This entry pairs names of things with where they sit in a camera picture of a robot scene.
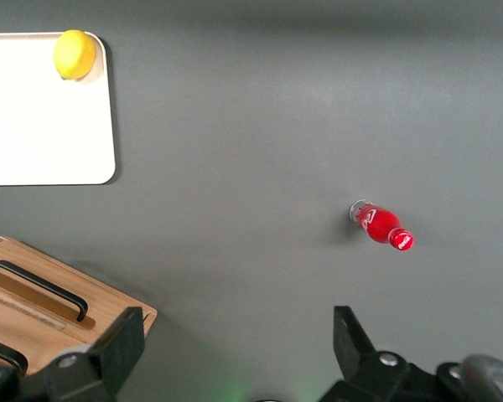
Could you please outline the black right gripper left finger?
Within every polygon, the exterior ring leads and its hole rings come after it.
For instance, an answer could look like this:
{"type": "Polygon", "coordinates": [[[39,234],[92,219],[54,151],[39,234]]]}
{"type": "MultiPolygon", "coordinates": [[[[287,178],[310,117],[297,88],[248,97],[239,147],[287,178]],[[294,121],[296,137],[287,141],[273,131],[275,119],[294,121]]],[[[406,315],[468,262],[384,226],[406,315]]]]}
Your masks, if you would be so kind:
{"type": "Polygon", "coordinates": [[[50,401],[115,401],[143,354],[143,310],[128,307],[88,349],[65,353],[45,370],[50,401]]]}

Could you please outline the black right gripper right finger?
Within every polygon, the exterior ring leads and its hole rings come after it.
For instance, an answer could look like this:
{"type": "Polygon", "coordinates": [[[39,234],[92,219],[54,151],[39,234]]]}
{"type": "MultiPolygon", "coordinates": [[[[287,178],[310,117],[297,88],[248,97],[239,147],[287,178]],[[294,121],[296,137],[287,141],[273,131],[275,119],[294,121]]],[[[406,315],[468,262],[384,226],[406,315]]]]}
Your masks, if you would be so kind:
{"type": "Polygon", "coordinates": [[[393,401],[403,391],[409,364],[393,352],[376,350],[348,306],[334,308],[333,348],[343,379],[322,401],[393,401]]]}

